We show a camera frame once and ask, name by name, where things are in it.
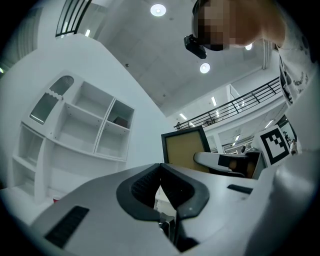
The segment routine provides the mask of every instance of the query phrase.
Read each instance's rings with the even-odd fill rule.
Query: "recessed ceiling light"
[[[90,35],[90,32],[91,32],[91,30],[87,29],[86,32],[85,32],[85,36],[88,37]]]
[[[184,120],[187,120],[187,118],[184,116],[184,114],[180,114],[180,116],[181,116]]]
[[[248,51],[251,50],[251,48],[252,48],[252,43],[250,43],[249,45],[247,45],[245,48],[246,48]]]
[[[200,72],[202,73],[202,74],[206,74],[206,73],[208,73],[210,71],[210,65],[209,65],[209,63],[203,63],[202,65],[201,65],[201,67],[200,67]]]
[[[212,100],[212,102],[213,102],[213,105],[215,105],[215,106],[216,106],[216,105],[217,105],[217,103],[216,103],[216,99],[215,99],[215,97],[212,97],[212,98],[211,98],[211,100]]]
[[[264,127],[264,129],[266,129],[272,122],[273,122],[273,120],[271,120],[271,121],[266,125],[266,127]]]
[[[150,12],[153,16],[160,17],[166,14],[167,9],[162,4],[155,4],[151,7]]]

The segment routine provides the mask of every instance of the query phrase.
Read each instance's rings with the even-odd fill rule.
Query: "chair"
[[[216,175],[245,177],[243,173],[230,171],[229,165],[225,166],[228,158],[235,158],[235,155],[211,153],[207,137],[201,126],[162,134],[161,138],[166,164]],[[209,163],[202,161],[204,156],[202,153],[205,153],[205,158],[209,160]]]

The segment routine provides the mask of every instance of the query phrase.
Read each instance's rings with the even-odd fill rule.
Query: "staircase railing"
[[[179,125],[174,126],[174,128],[176,130],[181,130],[196,126],[211,126],[215,123],[221,122],[222,120],[238,115],[279,93],[281,93],[281,83],[280,78],[277,77],[257,89],[254,89],[208,112],[189,119],[188,121],[180,123]]]
[[[76,34],[92,0],[66,0],[63,6],[55,37]]]

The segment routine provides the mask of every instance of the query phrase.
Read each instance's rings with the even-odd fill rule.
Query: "metal railing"
[[[55,37],[76,34],[92,0],[66,0],[63,6]]]
[[[227,102],[219,107],[216,107],[206,113],[198,115],[188,121],[174,126],[176,130],[188,129],[196,126],[207,127],[222,120],[238,115],[246,111],[274,95],[281,93],[280,78],[277,77],[270,82],[260,86],[257,89],[248,92],[232,101]]]

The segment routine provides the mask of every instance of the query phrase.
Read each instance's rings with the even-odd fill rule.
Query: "white shelving unit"
[[[94,152],[103,119],[66,103],[57,120],[54,139],[70,147]]]
[[[96,154],[126,159],[129,134],[129,129],[106,120],[96,149]]]
[[[63,71],[22,118],[9,186],[21,200],[49,206],[53,197],[124,170],[133,119],[133,108]]]
[[[23,125],[13,159],[35,172],[43,139],[42,136]]]
[[[113,100],[114,97],[108,93],[87,82],[83,82],[72,103],[80,109],[103,119]]]
[[[14,186],[34,201],[36,172],[18,161],[12,161]]]
[[[114,123],[117,120],[117,118],[121,118],[127,121],[127,125],[124,127],[130,129],[133,116],[134,110],[116,99],[112,105],[109,115],[107,116],[107,120]]]

